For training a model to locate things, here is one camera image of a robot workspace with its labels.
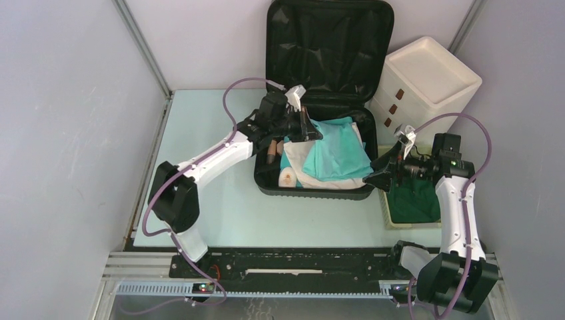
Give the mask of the teal cloth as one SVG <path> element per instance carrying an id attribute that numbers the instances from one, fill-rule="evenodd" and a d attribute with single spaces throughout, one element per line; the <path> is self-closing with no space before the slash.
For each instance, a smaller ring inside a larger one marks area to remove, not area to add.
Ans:
<path id="1" fill-rule="evenodd" d="M 373 172 L 356 122 L 342 117 L 312 123 L 323 134 L 302 166 L 307 175 L 324 182 L 360 179 Z"/>

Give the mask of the dark green cloth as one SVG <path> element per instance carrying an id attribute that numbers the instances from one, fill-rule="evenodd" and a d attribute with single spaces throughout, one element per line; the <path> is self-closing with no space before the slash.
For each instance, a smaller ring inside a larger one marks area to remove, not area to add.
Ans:
<path id="1" fill-rule="evenodd" d="M 435 223 L 440 221 L 440 205 L 431 181 L 405 178 L 393 183 L 387 193 L 393 223 Z"/>

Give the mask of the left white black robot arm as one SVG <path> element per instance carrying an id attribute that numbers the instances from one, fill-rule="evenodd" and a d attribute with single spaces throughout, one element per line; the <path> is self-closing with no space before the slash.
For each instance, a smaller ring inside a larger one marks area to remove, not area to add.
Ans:
<path id="1" fill-rule="evenodd" d="M 199 189 L 233 165 L 268 149 L 274 140 L 322 139 L 300 101 L 305 93 L 301 85 L 284 93 L 269 92 L 259 108 L 215 146 L 178 165 L 165 161 L 157 167 L 147 211 L 165 224 L 165 233 L 185 256 L 185 269 L 193 277 L 204 277 L 211 268 L 205 255 L 208 246 L 195 225 L 200 214 Z"/>

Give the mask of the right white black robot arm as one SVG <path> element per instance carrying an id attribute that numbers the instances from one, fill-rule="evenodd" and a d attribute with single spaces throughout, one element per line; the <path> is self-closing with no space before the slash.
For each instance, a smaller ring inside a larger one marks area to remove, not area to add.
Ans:
<path id="1" fill-rule="evenodd" d="M 498 267 L 486 260 L 474 218 L 474 164 L 462 159 L 459 135 L 437 133 L 429 157 L 413 157 L 414 133 L 399 133 L 396 144 L 373 161 L 364 182 L 389 192 L 406 178 L 431 182 L 440 208 L 440 251 L 399 241 L 387 261 L 397 279 L 416 279 L 416 296 L 444 309 L 473 314 L 498 281 Z"/>

